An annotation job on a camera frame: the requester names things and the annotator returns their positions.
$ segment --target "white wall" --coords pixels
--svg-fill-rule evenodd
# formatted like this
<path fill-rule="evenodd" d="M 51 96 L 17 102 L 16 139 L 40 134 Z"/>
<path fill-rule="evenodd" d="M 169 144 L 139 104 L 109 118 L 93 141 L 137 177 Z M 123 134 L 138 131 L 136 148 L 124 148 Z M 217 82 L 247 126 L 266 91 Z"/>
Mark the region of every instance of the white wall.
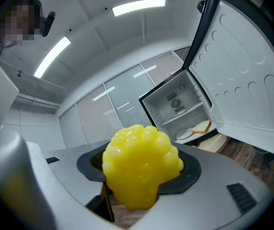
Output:
<path fill-rule="evenodd" d="M 193 41 L 201 19 L 197 5 L 201 0 L 177 0 L 176 12 L 173 22 L 178 31 L 185 34 L 189 41 Z"/>
<path fill-rule="evenodd" d="M 74 102 L 108 78 L 146 59 L 169 50 L 191 45 L 186 36 L 173 31 L 156 31 L 145 38 L 133 38 L 118 47 L 99 55 L 76 72 L 71 81 L 70 94 L 56 112 L 63 114 Z"/>
<path fill-rule="evenodd" d="M 54 110 L 14 102 L 3 122 L 4 128 L 19 132 L 42 151 L 65 149 L 59 119 Z"/>

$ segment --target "black slot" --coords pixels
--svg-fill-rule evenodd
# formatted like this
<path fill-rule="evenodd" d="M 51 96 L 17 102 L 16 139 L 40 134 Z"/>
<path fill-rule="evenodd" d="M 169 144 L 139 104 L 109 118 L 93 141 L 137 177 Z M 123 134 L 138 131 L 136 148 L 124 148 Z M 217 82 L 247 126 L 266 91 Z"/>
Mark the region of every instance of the black slot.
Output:
<path fill-rule="evenodd" d="M 110 199 L 109 199 L 110 190 L 103 184 L 102 191 L 100 195 L 95 196 L 86 207 L 98 214 L 100 217 L 114 222 L 114 214 L 111 208 Z"/>
<path fill-rule="evenodd" d="M 242 215 L 247 213 L 256 205 L 256 200 L 251 196 L 251 194 L 242 184 L 236 183 L 227 185 L 226 187 L 232 195 Z"/>
<path fill-rule="evenodd" d="M 56 157 L 52 157 L 52 158 L 46 159 L 46 162 L 47 162 L 48 164 L 50 164 L 50 163 L 57 162 L 57 161 L 59 161 L 59 160 L 60 160 L 60 159 L 58 159 L 58 158 L 56 158 Z"/>

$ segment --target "ceiling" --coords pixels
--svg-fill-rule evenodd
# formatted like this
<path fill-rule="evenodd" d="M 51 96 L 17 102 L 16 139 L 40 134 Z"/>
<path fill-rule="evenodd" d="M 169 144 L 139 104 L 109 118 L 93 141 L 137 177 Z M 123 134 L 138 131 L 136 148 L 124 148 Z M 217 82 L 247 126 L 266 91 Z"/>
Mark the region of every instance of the ceiling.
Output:
<path fill-rule="evenodd" d="M 167 0 L 166 6 L 114 17 L 111 8 L 136 0 L 40 0 L 45 16 L 56 19 L 49 35 L 35 36 L 22 46 L 4 49 L 0 65 L 23 94 L 60 103 L 68 86 L 86 63 L 120 44 L 156 31 L 174 31 L 187 36 L 189 11 L 197 13 L 199 0 Z M 50 49 L 66 35 L 71 44 L 52 62 L 41 79 L 34 73 Z M 21 78 L 17 70 L 23 71 Z"/>

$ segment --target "yellow toy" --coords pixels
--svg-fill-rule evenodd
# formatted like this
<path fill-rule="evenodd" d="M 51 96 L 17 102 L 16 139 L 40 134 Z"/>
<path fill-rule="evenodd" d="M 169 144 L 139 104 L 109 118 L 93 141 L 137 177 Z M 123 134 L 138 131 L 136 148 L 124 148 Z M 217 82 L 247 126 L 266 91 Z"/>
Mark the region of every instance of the yellow toy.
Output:
<path fill-rule="evenodd" d="M 149 209 L 158 186 L 183 170 L 168 135 L 153 126 L 119 130 L 103 153 L 103 172 L 116 200 L 129 210 Z"/>

